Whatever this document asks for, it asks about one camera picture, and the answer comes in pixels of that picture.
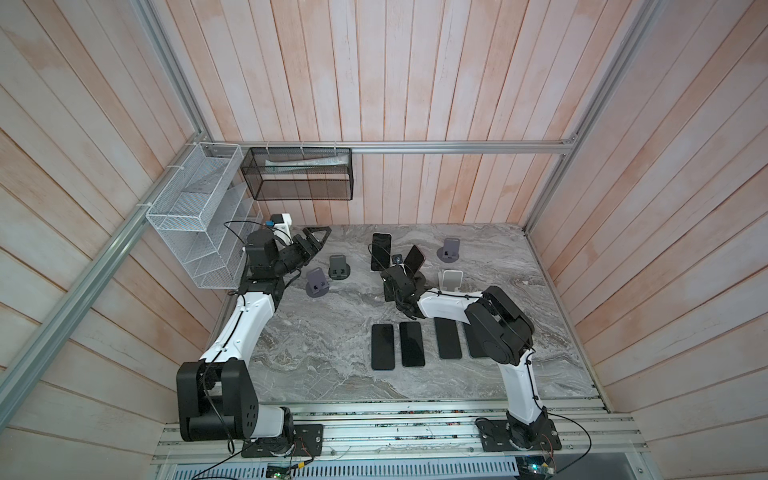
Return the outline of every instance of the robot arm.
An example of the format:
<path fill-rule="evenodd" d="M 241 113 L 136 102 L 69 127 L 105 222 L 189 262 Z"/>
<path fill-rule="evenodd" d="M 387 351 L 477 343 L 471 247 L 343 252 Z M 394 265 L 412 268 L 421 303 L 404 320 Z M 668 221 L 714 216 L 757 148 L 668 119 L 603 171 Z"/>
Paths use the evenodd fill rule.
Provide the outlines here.
<path fill-rule="evenodd" d="M 214 344 L 197 362 L 176 375 L 181 437 L 186 441 L 275 439 L 266 446 L 276 455 L 293 444 L 288 409 L 260 406 L 247 369 L 256 342 L 283 298 L 283 276 L 300 270 L 325 245 L 329 227 L 307 227 L 290 238 L 290 215 L 273 215 L 268 229 L 247 238 L 247 267 L 237 304 Z M 324 232 L 317 240 L 314 233 Z M 285 245 L 278 250 L 276 239 Z M 221 382 L 221 394 L 209 392 Z"/>
<path fill-rule="evenodd" d="M 394 290 L 398 310 L 410 318 L 440 317 L 467 323 L 483 349 L 497 362 L 507 392 L 508 431 L 515 446 L 527 450 L 550 430 L 547 409 L 538 404 L 530 369 L 534 332 L 531 320 L 497 286 L 481 292 L 444 293 L 427 288 L 423 276 L 399 266 L 382 272 Z"/>

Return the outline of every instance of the vented metal panel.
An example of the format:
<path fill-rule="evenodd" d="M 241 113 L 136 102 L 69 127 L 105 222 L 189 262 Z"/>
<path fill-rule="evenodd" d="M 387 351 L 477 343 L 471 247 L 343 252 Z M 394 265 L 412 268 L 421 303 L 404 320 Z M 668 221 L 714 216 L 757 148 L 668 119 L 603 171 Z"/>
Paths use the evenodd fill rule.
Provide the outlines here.
<path fill-rule="evenodd" d="M 206 466 L 187 465 L 176 469 L 173 480 L 190 480 Z M 315 461 L 296 471 L 294 478 L 420 478 L 421 480 L 443 480 L 449 478 L 485 478 L 498 476 L 518 476 L 518 464 L 515 457 L 483 458 L 425 458 L 418 460 L 329 460 Z M 267 478 L 266 462 L 233 463 L 222 465 L 203 474 L 207 476 L 225 476 L 232 478 Z"/>

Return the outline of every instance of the phone stand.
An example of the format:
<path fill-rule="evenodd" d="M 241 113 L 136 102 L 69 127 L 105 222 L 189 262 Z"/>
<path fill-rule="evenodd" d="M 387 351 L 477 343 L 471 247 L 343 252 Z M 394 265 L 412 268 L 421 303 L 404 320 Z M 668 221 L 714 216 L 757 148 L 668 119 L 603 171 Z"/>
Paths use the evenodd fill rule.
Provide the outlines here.
<path fill-rule="evenodd" d="M 306 273 L 306 294 L 312 298 L 317 298 L 328 293 L 330 285 L 326 279 L 326 274 L 319 266 Z"/>
<path fill-rule="evenodd" d="M 458 246 L 461 242 L 458 238 L 446 238 L 437 250 L 437 257 L 445 263 L 454 263 L 458 260 Z"/>
<path fill-rule="evenodd" d="M 331 255 L 329 258 L 328 276 L 331 280 L 344 280 L 349 276 L 349 264 L 344 255 Z"/>

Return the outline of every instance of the wooden wall panel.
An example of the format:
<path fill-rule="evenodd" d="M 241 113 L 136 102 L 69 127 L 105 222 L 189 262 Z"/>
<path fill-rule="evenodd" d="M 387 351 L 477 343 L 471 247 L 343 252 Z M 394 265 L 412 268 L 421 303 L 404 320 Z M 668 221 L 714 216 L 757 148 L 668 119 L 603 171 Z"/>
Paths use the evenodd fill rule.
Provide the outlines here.
<path fill-rule="evenodd" d="M 0 5 L 2 369 L 193 133 L 155 55 L 127 2 Z M 147 232 L 0 435 L 5 474 L 142 476 L 220 305 Z"/>
<path fill-rule="evenodd" d="M 212 135 L 224 141 L 567 137 L 641 3 L 153 2 Z M 269 209 L 304 224 L 522 224 L 553 158 L 353 162 L 351 202 L 270 201 Z"/>
<path fill-rule="evenodd" d="M 670 3 L 532 232 L 665 478 L 768 468 L 767 28 L 765 2 Z"/>

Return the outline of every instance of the black smartphone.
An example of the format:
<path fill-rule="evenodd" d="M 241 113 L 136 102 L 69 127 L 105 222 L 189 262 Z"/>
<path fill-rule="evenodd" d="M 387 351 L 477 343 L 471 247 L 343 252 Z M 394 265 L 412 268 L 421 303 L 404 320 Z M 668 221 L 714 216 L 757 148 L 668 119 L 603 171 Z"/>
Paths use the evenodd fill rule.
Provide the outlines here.
<path fill-rule="evenodd" d="M 469 349 L 469 356 L 473 359 L 486 359 L 488 354 L 485 353 L 485 349 L 482 348 L 482 344 L 478 337 L 475 335 L 475 331 L 472 330 L 472 326 L 468 323 L 464 323 L 464 336 L 467 337 L 467 348 Z"/>
<path fill-rule="evenodd" d="M 416 272 L 424 265 L 424 259 L 424 253 L 416 245 L 411 247 L 411 251 L 406 256 L 406 261 L 403 262 L 403 265 L 406 266 L 406 275 L 413 278 Z"/>
<path fill-rule="evenodd" d="M 395 327 L 391 323 L 371 326 L 371 368 L 395 369 Z"/>
<path fill-rule="evenodd" d="M 402 366 L 425 365 L 421 323 L 400 323 L 400 354 L 402 356 Z"/>
<path fill-rule="evenodd" d="M 371 270 L 383 272 L 389 268 L 389 255 L 392 250 L 392 235 L 374 233 L 371 245 Z"/>
<path fill-rule="evenodd" d="M 435 336 L 437 336 L 437 351 L 441 359 L 462 358 L 462 344 L 458 340 L 456 321 L 436 317 Z"/>

